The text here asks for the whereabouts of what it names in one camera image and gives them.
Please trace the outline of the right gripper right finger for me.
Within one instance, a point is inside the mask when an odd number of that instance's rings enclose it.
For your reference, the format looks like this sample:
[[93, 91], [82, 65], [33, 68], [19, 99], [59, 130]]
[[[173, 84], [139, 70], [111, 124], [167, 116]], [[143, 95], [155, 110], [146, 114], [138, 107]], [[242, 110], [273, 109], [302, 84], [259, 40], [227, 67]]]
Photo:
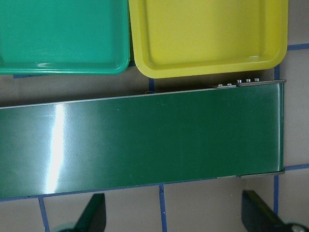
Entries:
[[297, 225], [284, 223], [253, 190], [244, 190], [241, 221], [248, 232], [295, 232]]

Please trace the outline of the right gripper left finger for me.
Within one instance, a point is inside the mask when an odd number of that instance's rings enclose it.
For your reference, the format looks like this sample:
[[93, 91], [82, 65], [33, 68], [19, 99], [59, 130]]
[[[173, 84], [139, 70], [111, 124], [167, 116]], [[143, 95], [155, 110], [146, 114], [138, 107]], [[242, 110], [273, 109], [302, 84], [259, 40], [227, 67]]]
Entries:
[[74, 232], [103, 232], [106, 228], [105, 194], [93, 194], [80, 218], [75, 224]]

